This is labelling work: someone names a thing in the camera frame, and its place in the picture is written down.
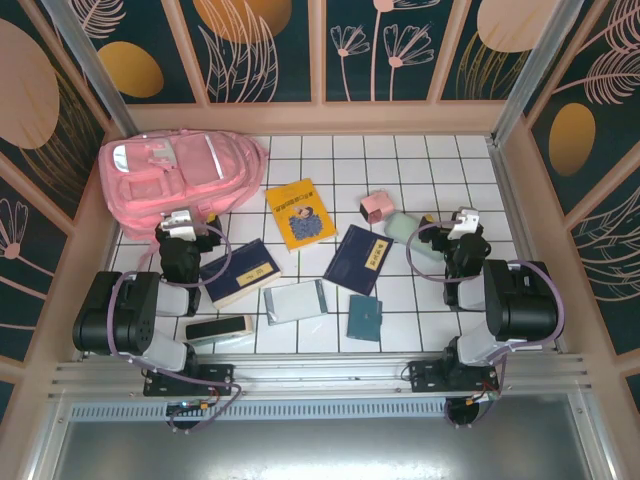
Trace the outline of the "green pencil case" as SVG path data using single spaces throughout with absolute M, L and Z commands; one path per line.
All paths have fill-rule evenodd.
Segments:
M 395 242 L 406 245 L 409 236 L 419 227 L 416 218 L 411 217 L 403 212 L 396 211 L 390 214 L 385 221 L 384 233 L 387 237 L 392 238 Z M 441 261 L 444 255 L 432 249 L 429 243 L 423 243 L 418 237 L 415 237 L 410 245 L 413 252 L 420 253 L 433 260 Z

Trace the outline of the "small pink box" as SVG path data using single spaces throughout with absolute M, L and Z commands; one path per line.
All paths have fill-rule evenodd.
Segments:
M 385 220 L 394 211 L 394 203 L 385 190 L 374 191 L 360 201 L 360 213 L 370 225 Z

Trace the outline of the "thick navy book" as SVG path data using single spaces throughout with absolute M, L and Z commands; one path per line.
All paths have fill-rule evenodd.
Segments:
M 217 310 L 278 279 L 282 274 L 260 239 L 233 250 L 228 267 L 222 275 L 218 275 L 225 262 L 226 257 L 221 257 L 200 268 L 202 281 L 216 277 L 205 285 L 205 289 Z

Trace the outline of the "pink backpack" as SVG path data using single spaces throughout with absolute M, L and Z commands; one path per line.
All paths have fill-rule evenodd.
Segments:
M 255 139 L 228 131 L 166 130 L 114 140 L 99 151 L 107 207 L 125 236 L 156 242 L 163 222 L 206 222 L 253 197 L 269 160 Z

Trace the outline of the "thin navy book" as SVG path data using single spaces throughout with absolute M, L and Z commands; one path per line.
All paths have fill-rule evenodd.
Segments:
M 350 225 L 323 278 L 369 296 L 393 244 L 392 238 Z

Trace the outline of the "black and cream case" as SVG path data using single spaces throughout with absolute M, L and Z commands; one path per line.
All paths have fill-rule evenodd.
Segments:
M 185 326 L 186 341 L 192 345 L 215 344 L 253 333 L 253 320 L 240 315 L 202 320 Z

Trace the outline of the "yellow book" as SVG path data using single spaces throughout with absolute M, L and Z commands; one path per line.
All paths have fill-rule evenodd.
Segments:
M 289 252 L 337 235 L 329 212 L 309 178 L 267 189 L 266 200 Z

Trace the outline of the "small teal notebook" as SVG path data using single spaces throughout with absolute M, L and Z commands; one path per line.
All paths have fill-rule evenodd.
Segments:
M 382 325 L 382 302 L 376 297 L 352 295 L 349 301 L 347 337 L 379 342 Z

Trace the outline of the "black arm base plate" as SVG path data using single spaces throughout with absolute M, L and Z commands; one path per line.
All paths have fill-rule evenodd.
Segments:
M 181 372 L 181 375 L 207 382 L 221 383 L 221 386 L 216 388 L 217 392 L 221 396 L 230 396 L 233 373 L 234 366 L 232 364 L 202 364 L 191 372 Z M 152 371 L 144 371 L 144 375 L 143 395 L 145 397 L 202 397 L 211 395 L 211 391 L 206 385 L 185 382 Z
M 413 393 L 497 391 L 499 379 L 494 367 L 467 366 L 444 360 L 412 361 L 408 364 Z

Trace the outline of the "aluminium rail frame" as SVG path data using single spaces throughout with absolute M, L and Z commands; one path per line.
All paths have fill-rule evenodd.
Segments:
M 404 367 L 437 353 L 212 354 L 200 361 L 232 364 L 244 400 L 406 397 Z M 590 390 L 583 358 L 557 352 L 516 352 L 507 357 L 506 395 L 565 394 Z M 89 356 L 60 363 L 45 392 L 81 401 L 142 400 L 140 369 L 124 360 Z

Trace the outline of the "aluminium corner post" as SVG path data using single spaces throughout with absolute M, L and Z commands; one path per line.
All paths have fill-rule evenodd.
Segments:
M 78 22 L 72 7 L 66 0 L 42 0 L 42 3 L 86 72 L 117 130 L 125 137 L 139 134 L 140 131 L 127 105 L 99 59 L 92 42 Z
M 549 68 L 579 16 L 584 0 L 559 0 L 527 58 L 504 108 L 491 132 L 491 146 L 498 150 L 508 140 L 524 107 Z

